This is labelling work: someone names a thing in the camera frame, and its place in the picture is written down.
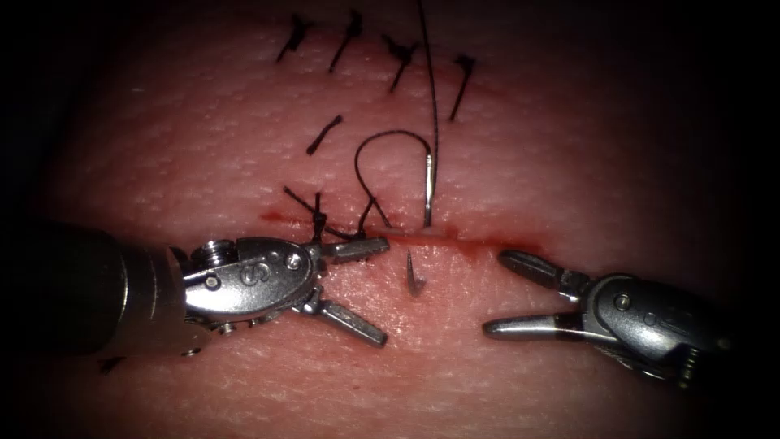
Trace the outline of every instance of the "black suture thread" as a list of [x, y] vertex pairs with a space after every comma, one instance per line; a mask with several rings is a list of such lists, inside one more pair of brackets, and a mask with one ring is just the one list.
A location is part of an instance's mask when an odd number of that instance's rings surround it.
[[317, 150], [317, 148], [319, 148], [319, 144], [325, 138], [325, 135], [327, 134], [327, 132], [330, 131], [331, 128], [335, 127], [336, 125], [340, 124], [343, 121], [344, 121], [344, 118], [341, 117], [341, 115], [338, 115], [338, 116], [335, 117], [335, 119], [333, 119], [333, 121], [331, 123], [325, 125], [325, 128], [323, 128], [323, 130], [320, 132], [319, 136], [317, 136], [317, 138], [314, 139], [314, 141], [311, 143], [311, 145], [309, 145], [309, 147], [306, 148], [306, 153], [308, 155], [314, 154], [314, 152]]
[[395, 91], [396, 86], [398, 85], [398, 81], [401, 79], [401, 74], [404, 72], [404, 69], [406, 69], [406, 66], [408, 66], [412, 62], [412, 54], [419, 46], [419, 43], [415, 42], [413, 45], [409, 47], [401, 46], [400, 44], [397, 44], [392, 38], [388, 37], [387, 35], [382, 35], [382, 39], [388, 44], [388, 50], [390, 54], [394, 57], [396, 57], [399, 61], [401, 61], [401, 65], [398, 67], [398, 72], [396, 73], [395, 79], [392, 80], [392, 85], [390, 86], [390, 93]]
[[428, 43], [428, 27], [425, 25], [423, 0], [417, 0], [417, 9], [422, 24], [422, 41], [425, 44], [425, 57], [428, 62], [428, 79], [431, 82], [431, 98], [433, 100], [433, 187], [436, 191], [436, 173], [439, 169], [439, 107], [436, 104], [436, 85], [433, 81], [433, 62], [431, 61], [431, 45]]
[[333, 73], [333, 69], [336, 67], [336, 63], [339, 62], [341, 53], [344, 52], [344, 49], [349, 43], [349, 40], [360, 37], [360, 35], [363, 33], [363, 16], [354, 9], [350, 9], [349, 14], [352, 16], [352, 21], [349, 22], [347, 33], [344, 35], [344, 40], [341, 42], [341, 46], [339, 46], [339, 49], [336, 51], [336, 55], [333, 56], [331, 66], [327, 68], [328, 73]]
[[453, 112], [449, 115], [450, 122], [455, 120], [455, 114], [457, 113], [458, 107], [461, 105], [461, 99], [463, 99], [463, 92], [466, 90], [466, 83], [469, 81], [471, 73], [474, 71], [474, 64], [477, 62], [477, 60], [462, 54], [458, 55], [458, 57], [453, 62], [463, 68], [463, 82], [461, 83], [461, 89], [457, 92], [457, 98], [455, 99]]
[[304, 23], [301, 17], [298, 16], [298, 14], [292, 14], [292, 34], [290, 35], [290, 39], [287, 40], [287, 44], [282, 47], [282, 51], [279, 52], [279, 56], [276, 57], [276, 62], [282, 60], [282, 57], [284, 57], [284, 54], [287, 53], [287, 50], [292, 50], [293, 52], [298, 50], [298, 46], [301, 44], [301, 41], [306, 37], [306, 29], [310, 28], [314, 23]]
[[[325, 220], [327, 220], [327, 215], [323, 214], [322, 212], [319, 212], [319, 205], [317, 205], [316, 207], [312, 207], [308, 202], [306, 202], [306, 200], [304, 200], [301, 197], [298, 197], [289, 187], [284, 186], [282, 188], [282, 190], [284, 191], [284, 193], [289, 195], [293, 200], [297, 201], [298, 204], [300, 204], [301, 206], [305, 207], [306, 210], [308, 210], [309, 212], [312, 213], [312, 216], [314, 217], [314, 227], [315, 227], [315, 229], [314, 229], [314, 237], [316, 238], [318, 236], [317, 235], [317, 231], [318, 231], [318, 229], [317, 229], [317, 227], [318, 227], [317, 222], [318, 222], [318, 220], [321, 220], [321, 217], [318, 216], [318, 214], [324, 216]], [[319, 202], [319, 195], [317, 195], [317, 198], [315, 199], [315, 202]], [[320, 238], [322, 237], [322, 231], [323, 230], [325, 232], [330, 233], [333, 236], [339, 237], [339, 238], [344, 239], [346, 241], [353, 241], [355, 239], [361, 239], [361, 238], [365, 238], [366, 237], [366, 233], [365, 232], [363, 232], [362, 235], [360, 234], [360, 232], [354, 233], [354, 234], [341, 232], [340, 230], [336, 230], [336, 229], [332, 228], [331, 226], [325, 225], [324, 221], [323, 221], [323, 226], [324, 226], [323, 229], [321, 229], [319, 231]]]
[[368, 189], [368, 186], [366, 186], [366, 182], [363, 181], [363, 177], [360, 175], [360, 167], [358, 166], [358, 158], [360, 157], [360, 152], [363, 150], [363, 148], [366, 147], [371, 141], [376, 140], [380, 137], [389, 136], [392, 134], [404, 134], [406, 136], [412, 137], [413, 139], [416, 139], [420, 143], [422, 143], [422, 147], [425, 148], [426, 155], [431, 154], [431, 146], [428, 145], [428, 142], [423, 139], [422, 136], [420, 136], [417, 133], [412, 133], [411, 131], [407, 131], [405, 129], [392, 129], [389, 131], [382, 131], [381, 133], [376, 133], [372, 136], [369, 136], [366, 140], [363, 141], [363, 143], [360, 144], [360, 146], [357, 148], [357, 151], [355, 152], [355, 174], [357, 175], [357, 180], [360, 182], [360, 186], [363, 187], [363, 190], [366, 192], [366, 195], [368, 195], [369, 199], [369, 207], [366, 209], [371, 208], [371, 204], [376, 206], [376, 210], [379, 212], [379, 215], [382, 217], [382, 221], [384, 222], [384, 225], [387, 227], [392, 227], [390, 224], [390, 221], [388, 220], [388, 217], [384, 214], [384, 211], [382, 210], [382, 207], [379, 205], [379, 202], [376, 200], [376, 197], [374, 194], [371, 193], [371, 191]]
[[323, 230], [325, 229], [325, 223], [327, 223], [327, 215], [323, 214], [319, 210], [319, 199], [321, 193], [314, 194], [314, 213], [312, 214], [312, 222], [314, 223], [314, 236], [311, 238], [312, 242], [322, 242]]
[[114, 357], [112, 359], [101, 361], [102, 364], [100, 366], [100, 373], [103, 375], [108, 375], [119, 363], [122, 363], [122, 360], [125, 358], [126, 357]]

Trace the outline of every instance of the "metal screw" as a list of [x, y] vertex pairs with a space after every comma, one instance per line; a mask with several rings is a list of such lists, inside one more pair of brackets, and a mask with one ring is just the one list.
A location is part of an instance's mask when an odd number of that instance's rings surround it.
[[188, 350], [187, 352], [183, 352], [181, 354], [182, 357], [192, 357], [193, 355], [197, 355], [201, 352], [201, 348], [195, 348]]
[[631, 298], [628, 297], [628, 294], [621, 293], [615, 298], [615, 307], [619, 311], [625, 311], [629, 308], [631, 308]]
[[297, 270], [301, 267], [301, 256], [298, 253], [290, 254], [284, 260], [284, 264], [287, 265], [287, 268], [290, 270]]
[[236, 325], [227, 322], [225, 324], [221, 324], [218, 330], [219, 330], [219, 335], [230, 335], [230, 333], [236, 330]]
[[206, 278], [206, 288], [210, 289], [211, 291], [219, 289], [219, 279], [217, 276], [208, 276]]

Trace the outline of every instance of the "silver metal instrument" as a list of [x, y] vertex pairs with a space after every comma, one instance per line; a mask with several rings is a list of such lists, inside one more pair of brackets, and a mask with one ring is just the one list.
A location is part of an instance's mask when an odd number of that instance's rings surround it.
[[580, 310], [492, 320], [483, 325], [487, 337], [585, 341], [630, 369], [682, 388], [712, 375], [733, 348], [725, 320], [701, 298], [670, 285], [619, 273], [591, 279], [518, 250], [503, 250], [498, 259]]
[[[389, 250], [384, 238], [299, 245], [269, 237], [209, 241], [190, 259], [176, 256], [184, 272], [187, 321], [220, 334], [267, 322], [292, 309], [383, 347], [388, 336], [348, 308], [321, 300], [318, 280], [327, 263], [347, 263]], [[199, 350], [184, 354], [196, 354]]]

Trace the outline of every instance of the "pink skin surface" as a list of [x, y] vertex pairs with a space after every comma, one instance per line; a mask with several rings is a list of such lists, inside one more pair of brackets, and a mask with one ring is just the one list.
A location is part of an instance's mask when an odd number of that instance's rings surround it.
[[[427, 4], [440, 120], [434, 229], [421, 230], [423, 148], [380, 139], [360, 166], [396, 229], [392, 249], [322, 280], [327, 298], [389, 334], [384, 349], [290, 312], [217, 337], [193, 358], [129, 359], [109, 376], [90, 361], [37, 364], [45, 373], [28, 385], [45, 389], [38, 404], [48, 419], [94, 437], [655, 437], [693, 428], [701, 401], [590, 346], [493, 341], [480, 325], [570, 309], [501, 267], [504, 246], [728, 303], [738, 284], [722, 251], [734, 246], [724, 213], [735, 205], [732, 170], [728, 157], [708, 154], [718, 133], [699, 111], [695, 78], [664, 76], [598, 31], [605, 19], [595, 12], [479, 5]], [[363, 12], [365, 32], [328, 75], [349, 6]], [[292, 12], [317, 24], [277, 64]], [[414, 3], [247, 2], [158, 17], [95, 85], [41, 209], [187, 250], [216, 238], [306, 241], [310, 215], [283, 194], [287, 185], [310, 202], [322, 192], [329, 224], [353, 231], [366, 205], [353, 171], [360, 142], [403, 128], [433, 145], [423, 49], [390, 94], [398, 61], [381, 33], [421, 41]], [[478, 61], [449, 122], [461, 52]], [[344, 123], [306, 155], [336, 115]], [[385, 233], [375, 211], [367, 224]], [[407, 250], [426, 280], [418, 298], [405, 287]]]

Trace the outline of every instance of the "blood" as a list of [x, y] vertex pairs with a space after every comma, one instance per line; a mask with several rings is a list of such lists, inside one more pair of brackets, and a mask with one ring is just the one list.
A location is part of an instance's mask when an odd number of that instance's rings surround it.
[[[271, 222], [284, 222], [286, 224], [301, 222], [301, 219], [287, 217], [276, 211], [263, 213], [259, 216], [259, 219]], [[344, 226], [337, 224], [330, 225], [339, 230], [349, 232]], [[481, 254], [495, 254], [502, 249], [508, 248], [544, 255], [544, 246], [541, 244], [541, 242], [544, 241], [544, 237], [539, 234], [511, 239], [504, 233], [496, 233], [484, 239], [466, 240], [458, 239], [460, 231], [454, 224], [446, 224], [444, 226], [444, 232], [441, 235], [423, 233], [406, 234], [401, 230], [391, 231], [386, 228], [367, 228], [366, 231], [369, 236], [385, 237], [391, 243], [395, 242], [398, 245], [453, 248], [470, 261], [475, 261]]]

